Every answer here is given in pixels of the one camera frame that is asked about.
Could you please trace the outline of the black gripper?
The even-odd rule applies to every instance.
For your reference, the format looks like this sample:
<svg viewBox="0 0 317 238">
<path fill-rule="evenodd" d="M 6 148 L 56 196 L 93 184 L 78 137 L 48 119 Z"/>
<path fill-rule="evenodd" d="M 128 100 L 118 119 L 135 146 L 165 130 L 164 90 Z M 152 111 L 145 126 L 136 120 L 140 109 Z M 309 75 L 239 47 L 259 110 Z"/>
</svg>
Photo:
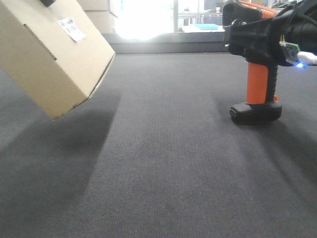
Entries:
<svg viewBox="0 0 317 238">
<path fill-rule="evenodd" d="M 224 5 L 224 44 L 233 55 L 258 64 L 292 66 L 285 47 L 297 45 L 301 52 L 317 53 L 317 2 L 302 0 L 282 10 L 243 0 Z"/>
</svg>

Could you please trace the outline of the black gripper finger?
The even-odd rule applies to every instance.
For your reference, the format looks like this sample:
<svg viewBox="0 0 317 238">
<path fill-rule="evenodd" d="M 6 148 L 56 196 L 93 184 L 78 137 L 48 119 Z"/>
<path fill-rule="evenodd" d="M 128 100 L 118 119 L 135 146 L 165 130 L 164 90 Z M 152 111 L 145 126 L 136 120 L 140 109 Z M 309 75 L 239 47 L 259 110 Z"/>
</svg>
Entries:
<svg viewBox="0 0 317 238">
<path fill-rule="evenodd" d="M 40 2 L 45 6 L 49 7 L 51 6 L 56 0 L 40 0 Z"/>
</svg>

